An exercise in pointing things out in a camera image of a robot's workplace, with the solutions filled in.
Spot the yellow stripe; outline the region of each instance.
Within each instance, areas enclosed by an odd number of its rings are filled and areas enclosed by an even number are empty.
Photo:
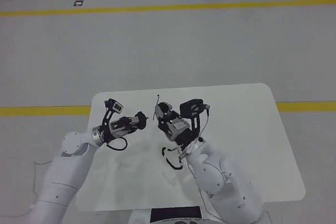
[[[277,102],[279,112],[336,111],[336,101],[325,102]]]
[[[147,12],[147,11],[168,11],[168,10],[212,10],[212,9],[228,9],[228,8],[313,6],[313,5],[326,5],[326,4],[336,4],[336,0],[225,2],[225,3],[210,3],[210,4],[177,4],[168,6],[130,6],[130,7],[107,7],[107,8],[71,8],[66,10],[11,11],[11,12],[0,12],[0,17],[68,15],[68,14],[85,14],[85,13]]]
[[[89,115],[91,106],[28,106],[0,108],[0,116]]]
[[[336,111],[336,101],[325,102],[277,102],[279,112]],[[61,116],[89,115],[91,106],[29,106],[0,108],[0,116]]]

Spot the black label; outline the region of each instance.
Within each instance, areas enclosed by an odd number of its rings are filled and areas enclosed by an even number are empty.
[[[75,1],[73,6],[83,6],[83,1],[80,0],[80,1]]]

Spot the floor marking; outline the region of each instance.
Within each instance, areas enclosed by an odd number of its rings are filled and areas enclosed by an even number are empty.
[[[336,101],[277,102],[280,113],[336,111]],[[90,115],[91,106],[28,106],[0,108],[0,116]]]
[[[0,12],[0,17],[174,11],[174,10],[215,10],[215,9],[229,9],[229,8],[260,8],[260,7],[287,7],[287,6],[291,7],[291,6],[316,6],[316,5],[331,5],[331,4],[336,4],[336,0],[224,2],[224,3],[208,3],[208,4],[176,4],[167,6],[128,6],[128,7],[105,7],[105,8],[69,8],[61,10],[3,11]]]

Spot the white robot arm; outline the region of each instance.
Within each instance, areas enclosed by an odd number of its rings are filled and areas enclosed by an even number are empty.
[[[213,150],[200,136],[199,114],[209,105],[194,99],[180,105],[180,114],[166,102],[156,105],[158,127],[166,137],[181,148],[179,161],[186,158],[188,168],[200,189],[207,193],[210,203],[223,222],[251,224],[263,215],[263,202],[248,180],[244,169],[232,157]],[[183,118],[191,120],[190,125]]]
[[[123,106],[113,99],[105,101],[106,114],[102,124],[85,133],[70,132],[62,140],[62,150],[46,172],[41,194],[30,213],[28,224],[60,224],[72,198],[85,182],[95,152],[104,143],[122,151],[127,147],[123,136],[146,127],[147,118],[142,112],[134,117],[122,117],[110,122],[114,113],[121,113]],[[109,142],[122,138],[126,147],[117,149]]]

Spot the wire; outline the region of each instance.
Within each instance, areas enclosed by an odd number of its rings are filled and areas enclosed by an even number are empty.
[[[202,129],[201,132],[199,133],[198,137],[195,139],[194,143],[190,145],[190,147],[189,147],[190,150],[195,146],[197,140],[198,140],[199,138],[201,138],[201,135],[202,135],[202,133],[204,132],[204,130],[205,130],[207,124],[208,124],[208,121],[209,121],[209,115],[207,115],[207,121],[206,121],[206,124],[204,125],[203,129]]]
[[[206,121],[206,124],[204,125],[203,129],[202,129],[201,132],[199,133],[199,136],[195,139],[194,143],[190,146],[190,150],[195,146],[197,140],[198,140],[199,138],[201,138],[201,135],[202,135],[202,133],[204,132],[204,130],[205,130],[205,128],[206,128],[208,122],[209,122],[209,113],[207,112],[207,121]],[[202,195],[202,190],[201,190],[201,188],[199,187],[197,181],[195,180],[195,175],[193,174],[193,172],[192,172],[192,170],[191,170],[189,164],[186,163],[186,165],[187,165],[187,167],[188,167],[190,173],[191,173],[192,176],[194,177],[194,181],[195,181],[195,184],[196,184],[197,187],[198,187],[198,192],[199,192],[200,198],[201,198],[202,201],[203,201],[204,209],[207,211],[208,214],[210,214],[210,215],[213,216],[214,218],[220,220],[220,221],[223,222],[223,223],[226,223],[226,222],[224,222],[221,218],[219,218],[219,217],[213,215],[210,211],[208,211],[206,202],[204,201],[204,198],[203,198],[203,195]]]
[[[119,137],[119,138],[123,139],[124,142],[125,142],[125,146],[123,148],[115,148],[115,147],[110,146],[108,143],[107,143],[107,147],[109,147],[110,149],[115,150],[115,151],[123,151],[123,150],[125,150],[128,147],[128,142],[123,137]]]
[[[171,149],[169,149],[169,148],[166,148],[166,147],[163,147],[162,148],[162,155],[163,155],[163,157],[166,159],[166,162],[168,163],[168,165],[170,166],[170,167],[172,167],[174,170],[181,170],[181,169],[183,169],[183,163],[181,162],[181,159],[179,160],[179,164],[180,164],[180,166],[174,166],[169,160],[168,160],[168,158],[166,157],[166,155],[165,155],[165,153],[164,153],[164,151],[165,150],[168,150],[169,152],[172,152],[172,151],[175,151],[176,149],[178,149],[179,147],[175,147],[175,148],[173,148],[172,150]]]
[[[159,102],[159,94],[157,96],[158,96],[158,99],[157,99],[157,102],[156,102],[156,106],[158,105],[158,102]],[[155,114],[156,114],[156,108],[153,112],[153,119],[152,120],[155,120]]]
[[[212,214],[210,211],[208,211],[208,208],[207,208],[206,202],[204,201],[204,198],[203,198],[203,195],[202,195],[202,190],[201,190],[201,188],[199,187],[199,185],[198,185],[197,181],[195,180],[195,176],[194,176],[194,174],[193,174],[193,172],[192,172],[192,170],[191,170],[191,168],[190,168],[189,164],[187,163],[186,165],[187,165],[187,167],[188,167],[188,169],[189,169],[190,173],[191,173],[191,174],[192,174],[192,176],[194,177],[194,181],[195,181],[195,184],[196,184],[196,185],[197,185],[197,187],[198,187],[198,192],[199,192],[200,198],[201,198],[201,199],[202,199],[202,201],[203,201],[204,209],[207,211],[207,213],[208,213],[208,214],[210,214],[210,215],[211,215],[211,216],[213,216],[214,218],[216,218],[216,219],[220,220],[220,221],[221,221],[221,222],[223,222],[223,223],[227,223],[227,222],[224,222],[224,221],[223,221],[221,218],[219,218],[219,217],[217,217],[217,216],[213,215],[213,214]]]

